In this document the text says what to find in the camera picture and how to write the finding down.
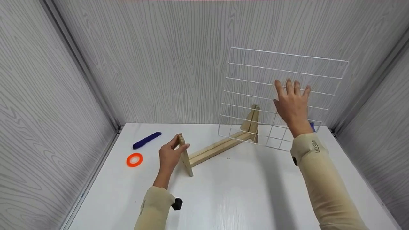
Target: orange tape roll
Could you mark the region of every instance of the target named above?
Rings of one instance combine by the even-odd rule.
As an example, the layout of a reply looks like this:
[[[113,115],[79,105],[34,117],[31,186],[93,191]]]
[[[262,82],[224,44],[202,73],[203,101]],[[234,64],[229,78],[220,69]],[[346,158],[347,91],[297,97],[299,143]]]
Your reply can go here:
[[[137,162],[135,162],[135,163],[132,163],[131,160],[132,160],[134,157],[139,157],[139,160],[138,160]],[[143,160],[144,160],[144,158],[142,157],[142,154],[140,154],[140,153],[133,153],[133,154],[129,155],[129,157],[126,159],[126,164],[127,164],[129,167],[136,167],[136,166],[140,165]]]

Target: wooden plank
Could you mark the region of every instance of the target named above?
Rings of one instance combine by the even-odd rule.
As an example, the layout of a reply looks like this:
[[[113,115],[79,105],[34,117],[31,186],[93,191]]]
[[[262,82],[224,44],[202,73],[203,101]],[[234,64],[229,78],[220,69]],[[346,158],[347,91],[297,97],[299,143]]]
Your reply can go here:
[[[199,150],[199,151],[197,151],[197,152],[191,154],[191,155],[189,156],[189,159],[192,159],[192,158],[194,158],[194,157],[196,157],[196,156],[198,156],[198,155],[200,155],[200,154],[202,154],[202,153],[204,153],[204,152],[206,152],[206,151],[209,151],[210,149],[213,149],[214,147],[216,147],[216,146],[218,146],[218,145],[224,144],[224,143],[226,143],[226,142],[232,140],[232,138],[237,138],[237,137],[239,137],[240,135],[242,135],[243,133],[245,133],[245,132],[237,132],[237,133],[235,133],[235,134],[230,135],[230,138],[224,138],[224,139],[222,139],[222,140],[220,140],[220,141],[218,141],[218,142],[216,142],[216,143],[214,143],[214,144],[211,144],[211,145],[209,145],[208,147],[203,148],[203,149],[201,149],[201,150]]]
[[[251,133],[246,133],[243,132],[240,136],[236,137],[238,140],[236,139],[229,139],[227,142],[224,142],[222,144],[219,144],[217,146],[214,146],[213,148],[202,152],[199,155],[196,155],[192,158],[190,158],[190,165],[192,167],[204,162],[205,160],[208,160],[240,143],[242,143],[244,140],[248,140],[252,137],[253,134]]]
[[[251,133],[258,133],[258,115],[260,113],[260,107],[258,105],[252,105],[253,110],[253,116],[252,116],[252,122],[249,127],[249,132]],[[258,136],[257,134],[254,134],[251,138],[254,143],[258,143]]]
[[[179,146],[186,144],[182,135],[178,136],[179,138]],[[187,154],[187,150],[185,150],[181,155],[180,158],[186,168],[186,172],[189,176],[193,176],[192,165],[190,164],[189,155]]]
[[[247,115],[246,120],[241,124],[240,129],[250,133],[258,133],[258,115],[260,113],[260,107],[256,104],[251,106],[251,111]],[[251,139],[254,143],[258,143],[258,136],[254,134]]]

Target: hand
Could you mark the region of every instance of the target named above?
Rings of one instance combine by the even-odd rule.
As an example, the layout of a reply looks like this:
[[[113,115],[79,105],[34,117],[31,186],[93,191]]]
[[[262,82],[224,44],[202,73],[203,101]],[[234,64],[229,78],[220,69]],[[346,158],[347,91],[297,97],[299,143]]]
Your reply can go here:
[[[176,134],[171,141],[159,149],[160,167],[153,186],[168,189],[171,174],[179,162],[180,155],[190,146],[190,144],[184,144],[175,149],[179,144],[180,135],[181,133]]]
[[[310,123],[308,122],[308,96],[311,92],[311,87],[308,85],[301,95],[300,83],[294,81],[294,86],[290,79],[287,79],[285,84],[287,93],[284,92],[281,82],[274,82],[279,99],[274,99],[274,105],[277,108],[277,113],[287,123],[294,138],[301,134],[312,133]]]
[[[179,144],[178,136],[180,135],[181,133],[176,134],[172,140],[159,149],[160,170],[172,173],[179,162],[180,155],[189,148],[190,144],[184,144],[175,149]]]

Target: blue marker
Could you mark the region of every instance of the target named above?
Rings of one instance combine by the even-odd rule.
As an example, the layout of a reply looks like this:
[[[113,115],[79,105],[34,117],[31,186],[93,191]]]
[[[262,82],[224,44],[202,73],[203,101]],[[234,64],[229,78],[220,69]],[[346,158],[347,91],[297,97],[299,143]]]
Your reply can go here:
[[[317,131],[315,131],[315,127],[314,127],[314,123],[313,123],[313,122],[310,122],[310,126],[311,126],[311,128],[312,128],[312,131],[314,131],[314,133],[316,133]]]
[[[144,146],[144,145],[145,145],[146,143],[148,143],[149,141],[151,141],[151,140],[153,140],[153,139],[159,137],[160,135],[162,135],[161,132],[156,132],[156,133],[154,133],[154,134],[151,134],[151,135],[145,137],[144,139],[138,141],[137,143],[133,144],[132,148],[133,148],[133,149],[138,149],[138,148]]]

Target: wall panel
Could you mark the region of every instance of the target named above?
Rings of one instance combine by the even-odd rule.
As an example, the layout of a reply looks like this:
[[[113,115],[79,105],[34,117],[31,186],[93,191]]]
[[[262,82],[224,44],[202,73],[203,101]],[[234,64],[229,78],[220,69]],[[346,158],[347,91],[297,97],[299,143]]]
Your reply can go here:
[[[338,136],[402,229],[409,229],[409,51]]]
[[[236,46],[350,61],[331,127],[409,23],[401,0],[56,2],[122,123],[218,123]]]
[[[115,131],[40,2],[0,12],[0,229],[57,229]]]

